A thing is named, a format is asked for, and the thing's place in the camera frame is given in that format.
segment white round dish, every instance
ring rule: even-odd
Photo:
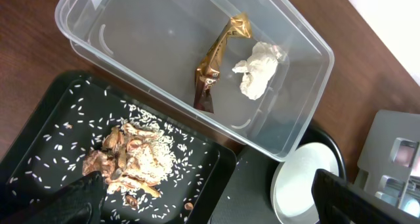
[[[300,146],[277,167],[270,196],[274,213],[281,223],[316,223],[319,220],[311,193],[317,169],[339,175],[333,151],[322,143]]]

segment wood grain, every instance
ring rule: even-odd
[[[314,115],[339,144],[353,180],[380,109],[420,113],[420,88],[347,0],[290,0],[331,46],[335,66]],[[87,70],[150,106],[239,151],[223,135],[180,115],[75,54],[55,24],[58,0],[0,0],[0,156],[14,141],[54,78]]]

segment crumpled wrapper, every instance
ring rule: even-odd
[[[196,69],[194,108],[214,113],[210,89],[220,80],[219,67],[222,64],[229,37],[252,37],[252,29],[246,13],[230,18],[216,42],[211,46]]]

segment gray plastic box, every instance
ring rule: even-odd
[[[194,69],[228,18],[241,12],[253,39],[229,39],[211,90],[215,113],[195,110]],[[288,0],[60,0],[55,18],[82,57],[278,161],[296,149],[334,63]],[[257,41],[279,45],[285,55],[264,95],[252,101],[231,69]]]

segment gray container with holes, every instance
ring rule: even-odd
[[[420,115],[380,110],[362,153],[355,185],[420,216]]]
[[[215,113],[195,110],[194,70],[241,12],[253,39],[229,39],[211,90]],[[278,161],[299,144],[334,64],[327,43],[288,0],[60,0],[55,18],[83,58]],[[284,54],[264,95],[252,101],[231,69],[258,41]]]

